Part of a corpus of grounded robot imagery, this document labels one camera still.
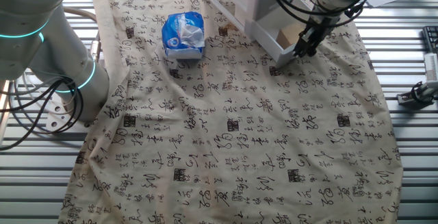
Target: plastic packaging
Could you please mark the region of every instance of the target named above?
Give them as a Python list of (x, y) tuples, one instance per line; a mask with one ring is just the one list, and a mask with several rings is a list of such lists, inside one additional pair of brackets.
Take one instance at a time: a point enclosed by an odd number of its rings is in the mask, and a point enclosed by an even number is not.
[(197, 12), (171, 14), (162, 29), (163, 46), (169, 58), (199, 60), (202, 58), (204, 20)]

